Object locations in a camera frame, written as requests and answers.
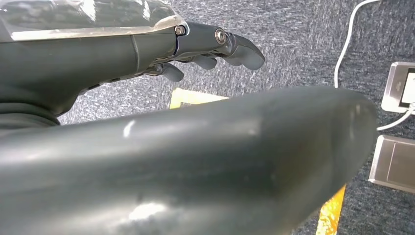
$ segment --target yellow floor marking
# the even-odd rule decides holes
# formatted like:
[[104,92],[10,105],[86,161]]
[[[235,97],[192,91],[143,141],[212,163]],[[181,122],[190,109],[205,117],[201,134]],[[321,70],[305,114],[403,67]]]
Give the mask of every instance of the yellow floor marking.
[[182,103],[203,104],[223,99],[227,99],[227,97],[176,88],[171,96],[170,109],[180,108]]
[[320,219],[317,226],[316,235],[336,235],[339,225],[340,214],[342,212],[343,198],[345,196],[344,186],[320,210]]
[[[173,91],[171,96],[170,109],[180,108],[182,103],[203,104],[223,99],[227,99],[227,97],[177,88]],[[336,195],[334,195],[323,205],[320,211],[320,219],[316,235],[335,235],[337,233],[337,226],[339,224],[340,213],[342,211],[345,188],[346,187],[344,186]]]

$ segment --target gray carpet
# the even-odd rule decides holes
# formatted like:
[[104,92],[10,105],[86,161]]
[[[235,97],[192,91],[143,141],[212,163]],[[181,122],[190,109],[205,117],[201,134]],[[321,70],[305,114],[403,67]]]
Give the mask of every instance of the gray carpet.
[[[335,63],[346,38],[353,7],[361,0],[175,0],[187,20],[222,26],[253,40],[267,58],[259,71],[232,68],[220,61],[215,70],[179,65],[184,81],[142,77],[105,85],[80,97],[64,124],[167,109],[180,87],[222,96],[238,96],[291,86],[333,85]],[[384,0],[358,13],[349,51],[341,67],[341,86],[380,104],[392,62],[415,62],[415,1]],[[379,111],[386,124],[398,115]],[[415,139],[415,118],[387,134]],[[338,234],[415,234],[415,195],[367,181],[372,157],[348,184]],[[313,216],[294,234],[313,235]]]

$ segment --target clear plastic cover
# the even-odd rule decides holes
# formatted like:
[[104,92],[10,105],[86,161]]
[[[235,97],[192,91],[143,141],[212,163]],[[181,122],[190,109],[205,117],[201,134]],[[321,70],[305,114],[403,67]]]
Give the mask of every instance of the clear plastic cover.
[[168,0],[0,0],[14,41],[141,34],[183,24]]

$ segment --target dark gray robot arm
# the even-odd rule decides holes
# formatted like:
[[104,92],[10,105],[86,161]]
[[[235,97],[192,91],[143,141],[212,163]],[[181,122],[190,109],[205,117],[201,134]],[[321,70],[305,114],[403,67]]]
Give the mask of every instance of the dark gray robot arm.
[[[18,21],[16,4],[87,1],[6,2],[9,21]],[[117,0],[114,9],[140,3]],[[1,32],[0,234],[288,234],[372,150],[373,104],[326,87],[59,126],[56,117],[102,83],[143,74],[180,81],[169,62],[212,69],[216,57],[255,70],[264,56],[249,40],[198,23],[20,42]]]
[[171,61],[212,69],[214,57],[223,57],[253,70],[265,61],[249,40],[198,23],[148,34],[0,43],[0,55],[0,110],[55,123],[79,94],[103,83],[143,74],[180,81],[184,74]]

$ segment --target electrical socket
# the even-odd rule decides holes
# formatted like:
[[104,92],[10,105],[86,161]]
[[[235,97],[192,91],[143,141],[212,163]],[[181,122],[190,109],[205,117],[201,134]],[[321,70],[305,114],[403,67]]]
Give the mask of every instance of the electrical socket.
[[415,103],[415,63],[395,62],[389,72],[382,109],[405,113],[412,103]]

